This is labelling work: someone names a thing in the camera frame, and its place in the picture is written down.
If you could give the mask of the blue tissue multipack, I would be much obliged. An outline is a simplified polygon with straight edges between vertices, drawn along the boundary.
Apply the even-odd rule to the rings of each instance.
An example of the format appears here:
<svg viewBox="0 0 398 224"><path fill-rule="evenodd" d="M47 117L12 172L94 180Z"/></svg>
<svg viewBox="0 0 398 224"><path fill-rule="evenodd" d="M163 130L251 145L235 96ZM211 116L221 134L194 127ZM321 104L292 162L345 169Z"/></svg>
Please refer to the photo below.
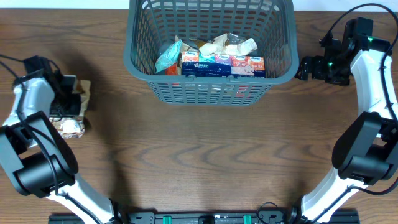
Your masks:
<svg viewBox="0 0 398 224"><path fill-rule="evenodd" d="M181 58L182 75L196 77L259 77L265 78L262 57L203 55L184 51Z"/></svg>

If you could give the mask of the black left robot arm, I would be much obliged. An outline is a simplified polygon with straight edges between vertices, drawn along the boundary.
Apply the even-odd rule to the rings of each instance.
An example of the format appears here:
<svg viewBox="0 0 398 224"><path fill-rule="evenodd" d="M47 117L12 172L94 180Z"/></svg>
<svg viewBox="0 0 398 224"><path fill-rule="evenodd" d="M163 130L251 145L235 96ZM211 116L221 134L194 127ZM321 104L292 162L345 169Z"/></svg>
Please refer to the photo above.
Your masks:
<svg viewBox="0 0 398 224"><path fill-rule="evenodd" d="M127 223L119 205L78 173L76 157L53 123L80 124L88 90L74 75L35 55L12 85L14 103L1 126L1 167L21 195L62 204L83 223Z"/></svg>

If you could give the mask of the beige nut snack bag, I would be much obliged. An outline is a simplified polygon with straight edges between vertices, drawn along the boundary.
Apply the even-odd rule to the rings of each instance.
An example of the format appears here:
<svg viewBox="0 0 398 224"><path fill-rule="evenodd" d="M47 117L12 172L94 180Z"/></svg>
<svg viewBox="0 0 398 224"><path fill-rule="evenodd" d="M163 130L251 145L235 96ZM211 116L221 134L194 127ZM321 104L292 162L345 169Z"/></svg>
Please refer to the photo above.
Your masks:
<svg viewBox="0 0 398 224"><path fill-rule="evenodd" d="M89 80L78 81L75 90L81 96L81 109L78 115L74 115L71 118L49 118L49 121L64 139L80 138L85 133L84 118L90 100L90 86L91 82Z"/></svg>

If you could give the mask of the teal snack packet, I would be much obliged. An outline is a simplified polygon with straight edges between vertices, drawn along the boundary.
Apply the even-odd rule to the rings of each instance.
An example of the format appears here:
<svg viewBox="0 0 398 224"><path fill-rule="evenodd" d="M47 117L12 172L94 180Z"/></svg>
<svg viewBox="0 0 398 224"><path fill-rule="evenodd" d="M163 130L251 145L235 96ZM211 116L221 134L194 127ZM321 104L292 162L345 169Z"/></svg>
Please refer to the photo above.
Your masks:
<svg viewBox="0 0 398 224"><path fill-rule="evenodd" d="M155 63L156 72L159 73L173 64L177 63L178 56L180 54L182 41L178 40L174 44L171 44L167 49L159 56Z"/></svg>

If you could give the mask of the orange spaghetti packet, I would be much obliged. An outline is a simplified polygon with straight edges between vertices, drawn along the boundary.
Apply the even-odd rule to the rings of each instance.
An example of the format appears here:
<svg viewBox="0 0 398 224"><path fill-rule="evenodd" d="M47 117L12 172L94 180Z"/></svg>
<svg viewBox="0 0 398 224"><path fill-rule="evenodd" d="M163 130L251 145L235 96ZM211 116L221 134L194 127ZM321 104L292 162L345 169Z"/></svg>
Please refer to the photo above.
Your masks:
<svg viewBox="0 0 398 224"><path fill-rule="evenodd" d="M177 63L174 63L169 68L167 68L165 70L165 74L166 75L180 75L179 67L177 66Z"/></svg>

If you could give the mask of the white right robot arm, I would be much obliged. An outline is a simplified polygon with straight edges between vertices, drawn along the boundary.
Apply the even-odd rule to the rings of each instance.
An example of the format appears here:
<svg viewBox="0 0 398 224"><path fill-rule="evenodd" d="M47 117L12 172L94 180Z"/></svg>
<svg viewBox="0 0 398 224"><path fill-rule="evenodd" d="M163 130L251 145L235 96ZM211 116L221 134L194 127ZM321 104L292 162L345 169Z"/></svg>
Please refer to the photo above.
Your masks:
<svg viewBox="0 0 398 224"><path fill-rule="evenodd" d="M291 209L286 223L351 223L338 209L355 193L397 171L397 98L391 77L391 45L373 37L373 21L358 17L343 39L320 40L322 56L304 57L295 75L347 86L354 78L358 117L335 143L332 168Z"/></svg>

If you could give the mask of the beige rice bag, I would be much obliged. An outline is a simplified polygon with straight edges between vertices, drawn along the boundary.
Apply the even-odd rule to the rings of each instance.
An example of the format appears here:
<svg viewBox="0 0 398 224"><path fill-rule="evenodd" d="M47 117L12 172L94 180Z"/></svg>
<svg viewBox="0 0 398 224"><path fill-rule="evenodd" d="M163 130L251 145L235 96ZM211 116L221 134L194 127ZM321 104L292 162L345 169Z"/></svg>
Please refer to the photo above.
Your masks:
<svg viewBox="0 0 398 224"><path fill-rule="evenodd" d="M200 51L195 44L186 44L177 36L175 42L181 41L180 53L178 56L178 63L182 62L199 62Z"/></svg>

